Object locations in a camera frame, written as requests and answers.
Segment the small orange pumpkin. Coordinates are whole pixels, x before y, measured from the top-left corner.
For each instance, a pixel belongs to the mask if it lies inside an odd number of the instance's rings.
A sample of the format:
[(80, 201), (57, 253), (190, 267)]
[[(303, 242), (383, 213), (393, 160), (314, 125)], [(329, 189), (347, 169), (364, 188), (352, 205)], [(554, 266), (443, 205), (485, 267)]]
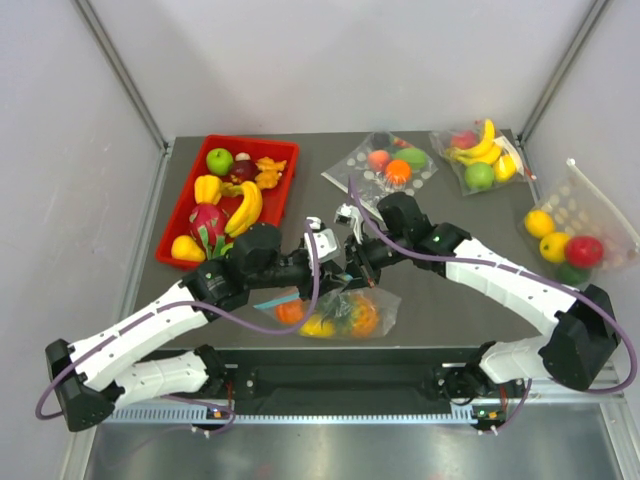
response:
[(297, 298), (275, 307), (276, 319), (285, 325), (293, 325), (300, 322), (306, 313), (305, 302)]

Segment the yellow lemon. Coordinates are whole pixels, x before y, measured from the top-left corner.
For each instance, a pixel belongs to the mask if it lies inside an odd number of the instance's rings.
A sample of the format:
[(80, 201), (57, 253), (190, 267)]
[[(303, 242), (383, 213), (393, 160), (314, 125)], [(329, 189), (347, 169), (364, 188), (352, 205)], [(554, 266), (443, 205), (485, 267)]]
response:
[(304, 337), (331, 338), (336, 334), (336, 327), (330, 319), (320, 314), (313, 314), (298, 330)]

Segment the blue zip top bag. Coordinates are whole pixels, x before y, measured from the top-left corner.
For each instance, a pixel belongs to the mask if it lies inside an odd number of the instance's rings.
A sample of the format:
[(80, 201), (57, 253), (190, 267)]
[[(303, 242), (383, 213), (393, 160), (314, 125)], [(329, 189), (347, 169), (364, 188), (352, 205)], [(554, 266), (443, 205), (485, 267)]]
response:
[[(387, 335), (396, 323), (401, 298), (380, 287), (337, 289), (321, 295), (308, 320), (295, 333), (318, 339), (361, 341)], [(298, 324), (310, 300), (296, 289), (256, 304), (254, 308), (285, 327)]]

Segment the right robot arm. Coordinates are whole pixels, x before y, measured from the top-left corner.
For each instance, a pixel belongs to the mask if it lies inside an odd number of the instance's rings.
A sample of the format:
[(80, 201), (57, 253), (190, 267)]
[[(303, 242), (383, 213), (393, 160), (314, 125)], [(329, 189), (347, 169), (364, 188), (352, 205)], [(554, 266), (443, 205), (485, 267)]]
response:
[(558, 284), (496, 254), (469, 232), (433, 224), (416, 200), (402, 192), (383, 199), (380, 229), (358, 196), (351, 201), (373, 238), (362, 241), (362, 257), (374, 271), (409, 259), (420, 269), (479, 292), (517, 314), (538, 334), (482, 345), (467, 366), (467, 384), (487, 396), (516, 379), (550, 379), (581, 392), (593, 383), (620, 344), (626, 343), (609, 294)]

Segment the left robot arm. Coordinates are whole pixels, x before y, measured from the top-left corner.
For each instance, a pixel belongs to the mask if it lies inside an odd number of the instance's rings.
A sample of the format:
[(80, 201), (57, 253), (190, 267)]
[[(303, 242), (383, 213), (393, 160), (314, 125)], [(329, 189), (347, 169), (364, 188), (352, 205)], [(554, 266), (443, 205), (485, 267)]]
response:
[(256, 224), (223, 255), (186, 274), (156, 300), (110, 328), (84, 340), (58, 339), (45, 348), (58, 416), (73, 433), (99, 425), (130, 404), (174, 393), (216, 396), (227, 374), (212, 349), (197, 349), (161, 361), (147, 355), (169, 341), (219, 318), (239, 323), (235, 310), (254, 290), (294, 287), (304, 299), (319, 300), (337, 277), (340, 247), (334, 231), (307, 218), (300, 246), (281, 251), (280, 231)]

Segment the toy pineapple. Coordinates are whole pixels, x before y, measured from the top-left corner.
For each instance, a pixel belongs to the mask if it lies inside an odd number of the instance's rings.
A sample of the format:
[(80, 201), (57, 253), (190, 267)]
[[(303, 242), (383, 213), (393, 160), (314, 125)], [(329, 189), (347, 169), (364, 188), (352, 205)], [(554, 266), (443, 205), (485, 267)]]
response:
[(360, 293), (338, 295), (326, 305), (324, 317), (332, 321), (336, 335), (343, 338), (370, 338), (379, 323), (374, 303)]

